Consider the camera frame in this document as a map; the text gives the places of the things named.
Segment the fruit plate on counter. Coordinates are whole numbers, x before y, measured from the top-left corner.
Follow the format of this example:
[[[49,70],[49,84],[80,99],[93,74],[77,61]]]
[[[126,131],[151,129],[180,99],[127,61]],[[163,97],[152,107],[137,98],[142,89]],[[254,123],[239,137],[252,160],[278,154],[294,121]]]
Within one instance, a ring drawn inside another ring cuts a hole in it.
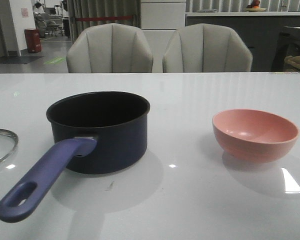
[[[250,4],[248,4],[245,8],[247,12],[264,12],[267,9],[260,7],[260,0],[252,0]]]

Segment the olive cushion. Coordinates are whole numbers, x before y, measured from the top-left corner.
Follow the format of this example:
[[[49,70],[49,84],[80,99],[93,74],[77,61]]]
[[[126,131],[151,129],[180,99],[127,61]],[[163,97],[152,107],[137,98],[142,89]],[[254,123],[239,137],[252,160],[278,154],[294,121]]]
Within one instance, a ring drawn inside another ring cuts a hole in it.
[[[286,56],[284,58],[284,64],[286,72],[300,72],[300,55]]]

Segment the left beige chair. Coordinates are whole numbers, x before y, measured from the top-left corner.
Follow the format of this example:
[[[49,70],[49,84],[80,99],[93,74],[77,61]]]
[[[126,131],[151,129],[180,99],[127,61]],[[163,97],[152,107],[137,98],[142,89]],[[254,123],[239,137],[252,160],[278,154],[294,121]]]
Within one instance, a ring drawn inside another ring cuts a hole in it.
[[[66,55],[69,73],[151,73],[153,62],[143,30],[119,23],[85,29]]]

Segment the pink bowl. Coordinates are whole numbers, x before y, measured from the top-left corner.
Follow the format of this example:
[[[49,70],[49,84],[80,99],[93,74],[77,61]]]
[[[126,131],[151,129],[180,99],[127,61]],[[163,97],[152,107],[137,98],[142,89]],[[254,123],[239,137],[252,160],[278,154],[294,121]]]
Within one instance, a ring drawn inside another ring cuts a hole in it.
[[[295,145],[299,128],[290,120],[256,109],[227,109],[212,118],[220,147],[235,158],[268,163],[283,158]]]

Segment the glass lid with blue knob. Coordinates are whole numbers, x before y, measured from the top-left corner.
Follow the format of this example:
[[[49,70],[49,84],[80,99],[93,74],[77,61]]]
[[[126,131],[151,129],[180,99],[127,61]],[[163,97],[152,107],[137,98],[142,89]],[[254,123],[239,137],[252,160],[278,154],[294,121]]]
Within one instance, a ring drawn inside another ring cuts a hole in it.
[[[0,163],[17,149],[19,137],[13,131],[0,128]]]

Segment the red trash bin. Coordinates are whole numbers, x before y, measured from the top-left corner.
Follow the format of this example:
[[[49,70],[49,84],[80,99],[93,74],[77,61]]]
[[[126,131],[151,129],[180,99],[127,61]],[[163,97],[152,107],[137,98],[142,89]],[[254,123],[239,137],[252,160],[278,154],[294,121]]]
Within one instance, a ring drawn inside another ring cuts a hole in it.
[[[29,53],[39,53],[42,51],[40,32],[38,29],[28,28],[24,30],[27,51]]]

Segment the beige chair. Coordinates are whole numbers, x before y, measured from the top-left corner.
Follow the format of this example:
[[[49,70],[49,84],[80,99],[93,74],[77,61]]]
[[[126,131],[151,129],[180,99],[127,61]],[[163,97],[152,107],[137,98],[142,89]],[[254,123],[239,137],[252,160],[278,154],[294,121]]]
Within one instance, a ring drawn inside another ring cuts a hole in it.
[[[162,57],[164,73],[250,72],[253,55],[227,26],[199,23],[174,31]]]
[[[119,23],[85,29],[66,55],[69,73],[151,73],[153,62],[143,30]]]

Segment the white cabinet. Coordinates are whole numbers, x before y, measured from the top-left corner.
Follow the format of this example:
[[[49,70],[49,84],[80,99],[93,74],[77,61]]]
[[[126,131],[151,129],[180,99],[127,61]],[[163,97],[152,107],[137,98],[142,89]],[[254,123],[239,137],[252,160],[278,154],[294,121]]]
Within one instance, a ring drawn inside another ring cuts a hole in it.
[[[141,0],[143,30],[175,30],[185,26],[186,0]]]

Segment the right beige chair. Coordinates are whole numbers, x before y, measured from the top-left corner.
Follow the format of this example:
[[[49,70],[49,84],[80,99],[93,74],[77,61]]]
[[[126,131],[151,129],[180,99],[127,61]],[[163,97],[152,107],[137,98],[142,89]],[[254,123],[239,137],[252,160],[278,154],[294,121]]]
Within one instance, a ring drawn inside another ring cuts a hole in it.
[[[174,31],[162,57],[164,73],[250,72],[253,55],[227,26],[199,23]]]

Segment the dark blue saucepan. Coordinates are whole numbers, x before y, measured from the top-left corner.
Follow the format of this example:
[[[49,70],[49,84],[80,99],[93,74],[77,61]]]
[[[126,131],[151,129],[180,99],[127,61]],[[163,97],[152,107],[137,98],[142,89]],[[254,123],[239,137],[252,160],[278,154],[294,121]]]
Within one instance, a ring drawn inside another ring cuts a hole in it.
[[[147,149],[150,103],[121,91],[87,92],[53,103],[46,111],[54,145],[0,200],[0,220],[30,216],[64,169],[108,174],[136,163]]]

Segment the grey counter cabinet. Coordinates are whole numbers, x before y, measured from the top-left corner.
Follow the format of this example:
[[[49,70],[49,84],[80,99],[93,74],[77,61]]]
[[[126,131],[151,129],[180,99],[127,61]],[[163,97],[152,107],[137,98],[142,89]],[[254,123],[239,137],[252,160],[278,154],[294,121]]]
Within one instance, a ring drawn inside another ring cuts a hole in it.
[[[300,27],[300,12],[187,13],[187,26],[199,23],[234,29],[253,55],[253,72],[272,71],[279,32],[283,27]]]

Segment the red barrier belt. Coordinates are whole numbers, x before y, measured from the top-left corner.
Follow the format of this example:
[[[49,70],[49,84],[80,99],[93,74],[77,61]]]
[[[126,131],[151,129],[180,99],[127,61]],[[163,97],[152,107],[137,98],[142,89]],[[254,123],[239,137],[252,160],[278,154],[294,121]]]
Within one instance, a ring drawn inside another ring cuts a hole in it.
[[[97,22],[97,21],[125,21],[133,20],[134,15],[105,16],[105,17],[76,17],[76,22]]]

